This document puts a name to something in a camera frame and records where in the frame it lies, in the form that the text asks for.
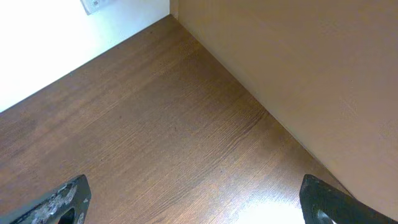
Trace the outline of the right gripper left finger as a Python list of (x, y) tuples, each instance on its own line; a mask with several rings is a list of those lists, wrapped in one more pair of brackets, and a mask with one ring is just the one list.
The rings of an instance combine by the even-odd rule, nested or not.
[(7, 224), (84, 224), (91, 190), (86, 175), (78, 175), (23, 207), (1, 216)]

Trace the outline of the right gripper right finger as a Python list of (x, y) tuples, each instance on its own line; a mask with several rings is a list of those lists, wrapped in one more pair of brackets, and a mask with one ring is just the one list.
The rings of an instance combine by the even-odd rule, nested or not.
[(304, 175), (299, 197), (306, 224), (397, 224), (314, 175)]

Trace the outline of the wall panel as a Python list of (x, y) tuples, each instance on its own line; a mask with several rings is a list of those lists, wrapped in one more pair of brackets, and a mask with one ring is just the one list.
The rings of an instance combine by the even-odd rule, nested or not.
[(108, 5), (109, 0), (80, 0), (87, 15), (99, 11), (101, 8)]

